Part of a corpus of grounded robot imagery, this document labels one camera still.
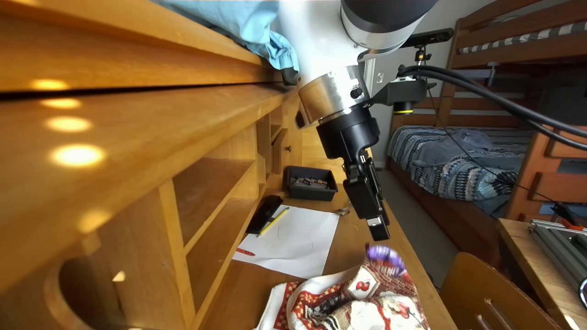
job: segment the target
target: purple bristles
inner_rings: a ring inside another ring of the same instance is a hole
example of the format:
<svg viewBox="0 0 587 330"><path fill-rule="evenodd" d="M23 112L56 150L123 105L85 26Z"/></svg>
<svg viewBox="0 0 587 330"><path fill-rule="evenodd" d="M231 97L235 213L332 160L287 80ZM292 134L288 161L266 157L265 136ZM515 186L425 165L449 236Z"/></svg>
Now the purple bristles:
<svg viewBox="0 0 587 330"><path fill-rule="evenodd" d="M367 248L367 257L378 261L380 264L377 267L391 277L399 276L406 269L397 252L387 246L375 245Z"/></svg>

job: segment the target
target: wooden bed frame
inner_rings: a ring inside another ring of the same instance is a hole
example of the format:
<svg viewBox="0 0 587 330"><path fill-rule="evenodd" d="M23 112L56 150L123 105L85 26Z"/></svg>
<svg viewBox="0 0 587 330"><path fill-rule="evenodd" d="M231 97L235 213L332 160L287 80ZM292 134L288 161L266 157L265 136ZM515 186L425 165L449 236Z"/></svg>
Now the wooden bed frame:
<svg viewBox="0 0 587 330"><path fill-rule="evenodd" d="M585 60L587 32L474 53L459 53L458 50L464 47L587 20L587 2L570 0L510 21L488 25L498 16L535 2L539 0L497 0L458 20L447 68L487 69L488 63L497 62L500 64L498 73L524 73L531 78L542 78L554 70L567 68L569 61L576 63ZM517 84L514 88L488 87L488 89L494 92L524 93L523 99L513 101L530 109L537 108L541 97L540 90L524 83ZM391 134L404 125L521 127L516 118L504 116L503 112L496 112L500 109L489 100L456 97L457 92L463 91L445 83L440 97L435 97L434 100L427 99L414 107L415 109L437 107L437 114L394 116ZM484 113L483 116L478 115L478 112L476 115L464 115L462 111L457 114L453 110L482 110L493 113L489 115ZM587 142L586 139L570 137ZM519 187L514 188L507 205L506 218L520 221L529 221L531 218L550 219L550 216L539 215L545 199L537 194L544 194L555 200L569 203L587 202L587 190L567 189L571 186L587 186L587 175L556 173L563 158L587 158L587 152L553 142L543 134L534 134L517 178L517 183L529 188L529 191ZM459 249L472 253L490 264L497 263L497 232L494 219L484 214L473 203L448 200L426 192L413 182L409 173L391 158L387 159L387 168L421 202L424 209Z"/></svg>

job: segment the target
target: wooden chair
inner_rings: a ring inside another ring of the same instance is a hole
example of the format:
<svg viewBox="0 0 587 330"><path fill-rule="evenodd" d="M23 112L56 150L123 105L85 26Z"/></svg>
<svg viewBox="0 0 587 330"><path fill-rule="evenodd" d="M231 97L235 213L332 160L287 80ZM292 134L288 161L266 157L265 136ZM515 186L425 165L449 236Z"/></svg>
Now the wooden chair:
<svg viewBox="0 0 587 330"><path fill-rule="evenodd" d="M461 330L552 330L560 327L497 270L461 252L440 291Z"/></svg>

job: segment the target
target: wooden desk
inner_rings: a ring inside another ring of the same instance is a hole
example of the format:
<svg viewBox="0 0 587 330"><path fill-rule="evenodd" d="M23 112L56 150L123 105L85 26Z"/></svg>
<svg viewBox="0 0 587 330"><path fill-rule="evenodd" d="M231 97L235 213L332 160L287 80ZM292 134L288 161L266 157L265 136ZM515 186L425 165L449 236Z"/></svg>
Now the wooden desk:
<svg viewBox="0 0 587 330"><path fill-rule="evenodd" d="M332 202L285 200L287 205L329 212L344 207L347 202L344 191L338 192ZM391 221L391 239L381 243L390 245L402 256L420 294L430 328L457 329L387 203L385 206ZM354 211L341 217L323 273L333 274L361 263L366 242L372 243L373 240L365 221L358 219ZM299 280L257 265L231 262L203 329L254 328L261 319L271 288L279 283Z"/></svg>
<svg viewBox="0 0 587 330"><path fill-rule="evenodd" d="M576 288L571 287L542 252L528 233L528 226L528 223L506 219L500 219L497 225L505 245L547 313L563 329L587 329L587 310L579 302Z"/></svg>

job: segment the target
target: patterned blanket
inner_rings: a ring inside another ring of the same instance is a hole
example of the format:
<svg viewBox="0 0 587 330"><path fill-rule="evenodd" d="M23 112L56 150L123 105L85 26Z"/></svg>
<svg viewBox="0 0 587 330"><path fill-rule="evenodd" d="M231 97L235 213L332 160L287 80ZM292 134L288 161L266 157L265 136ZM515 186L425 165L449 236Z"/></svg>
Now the patterned blanket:
<svg viewBox="0 0 587 330"><path fill-rule="evenodd" d="M447 139L441 128L430 126L404 126L394 133L388 155L411 179L429 193L442 198L466 201L482 201L511 192L508 182L515 181L524 153L532 136L530 131L507 129L473 129L489 136L492 147L489 150L467 150L476 162L464 153L455 155L449 162L436 166L417 166L425 159L421 147L430 142Z"/></svg>

